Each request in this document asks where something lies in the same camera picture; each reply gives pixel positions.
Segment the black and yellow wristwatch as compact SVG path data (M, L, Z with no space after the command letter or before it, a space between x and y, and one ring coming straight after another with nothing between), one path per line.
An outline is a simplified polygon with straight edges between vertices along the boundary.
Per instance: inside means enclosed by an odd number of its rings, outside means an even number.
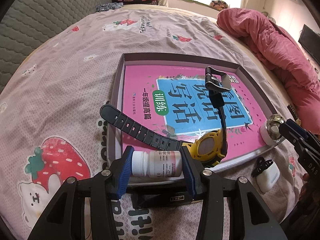
M228 151L224 97L227 73L212 67L131 65L124 70L120 108L106 104L101 116L137 142L161 151L185 145L194 159L218 164Z

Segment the white pill bottle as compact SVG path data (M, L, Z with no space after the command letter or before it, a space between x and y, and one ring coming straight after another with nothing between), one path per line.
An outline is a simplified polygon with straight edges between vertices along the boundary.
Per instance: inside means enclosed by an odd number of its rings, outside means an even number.
M180 151L134 151L131 171L134 177L170 178L182 173Z

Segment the black and gold box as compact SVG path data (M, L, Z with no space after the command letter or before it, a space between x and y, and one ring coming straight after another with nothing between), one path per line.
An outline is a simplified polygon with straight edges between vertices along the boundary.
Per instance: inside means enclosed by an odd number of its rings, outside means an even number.
M131 194L132 206L135 209L169 208L189 205L193 202L187 192L161 194Z

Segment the black hair claw clip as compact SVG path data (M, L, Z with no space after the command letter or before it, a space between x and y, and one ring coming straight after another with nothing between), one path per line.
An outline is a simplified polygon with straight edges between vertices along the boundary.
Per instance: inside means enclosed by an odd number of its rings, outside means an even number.
M257 177L258 175L262 174L265 170L267 170L272 164L273 160L265 160L264 157L259 157L256 162L256 166L253 169L251 176L253 178Z

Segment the white earbuds case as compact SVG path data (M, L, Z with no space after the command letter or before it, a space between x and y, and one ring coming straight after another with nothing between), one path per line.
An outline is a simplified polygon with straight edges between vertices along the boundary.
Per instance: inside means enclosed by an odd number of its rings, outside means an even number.
M272 164L268 166L261 174L256 176L256 182L262 193L267 193L274 187L280 177L280 170L276 163L272 161Z

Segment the black and gold bar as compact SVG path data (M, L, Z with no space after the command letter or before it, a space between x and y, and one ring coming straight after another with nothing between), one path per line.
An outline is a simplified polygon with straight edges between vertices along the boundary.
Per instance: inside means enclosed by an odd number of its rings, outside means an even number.
M287 106L287 108L288 108L289 112L291 113L291 115L293 116L293 119L297 123L297 125L301 126L302 122L301 122L300 118L298 117L298 114L295 111L294 107L291 104L289 104Z

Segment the red rumpled quilt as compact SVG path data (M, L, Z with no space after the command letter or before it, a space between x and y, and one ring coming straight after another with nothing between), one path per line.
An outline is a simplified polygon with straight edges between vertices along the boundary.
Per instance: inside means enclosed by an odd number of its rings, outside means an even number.
M302 127L319 135L318 75L289 33L251 9L225 9L218 14L217 25L242 40L274 73L295 106Z

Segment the pink strawberry print blanket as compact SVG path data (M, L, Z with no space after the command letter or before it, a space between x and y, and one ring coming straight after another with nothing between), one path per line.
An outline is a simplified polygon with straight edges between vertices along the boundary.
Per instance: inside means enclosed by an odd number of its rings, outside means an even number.
M61 137L101 170L100 107L111 98L124 53L174 53L238 63L256 79L277 112L289 118L285 91L250 51L206 17L159 9L117 9L86 16L51 38L19 66L1 93L1 217L16 239L27 239L31 209L20 186L45 193L25 171L46 139Z

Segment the dark patterned cloth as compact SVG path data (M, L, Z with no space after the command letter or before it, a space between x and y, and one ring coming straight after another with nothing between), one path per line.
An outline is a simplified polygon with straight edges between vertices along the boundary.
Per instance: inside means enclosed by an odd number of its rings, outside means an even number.
M122 8L123 6L124 6L123 2L120 2L120 3L117 3L117 2L105 3L105 4L98 5L96 7L96 12L117 10L117 9Z

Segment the grey quilted headboard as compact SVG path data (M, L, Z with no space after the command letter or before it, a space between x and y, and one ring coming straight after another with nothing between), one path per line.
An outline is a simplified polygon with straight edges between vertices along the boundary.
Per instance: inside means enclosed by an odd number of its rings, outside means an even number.
M1 19L1 89L36 48L111 0L14 0Z

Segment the black wall television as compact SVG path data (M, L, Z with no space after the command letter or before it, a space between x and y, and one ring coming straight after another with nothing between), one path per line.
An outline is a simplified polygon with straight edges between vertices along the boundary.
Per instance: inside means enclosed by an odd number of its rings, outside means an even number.
M320 36L307 25L303 25L298 42L320 64Z

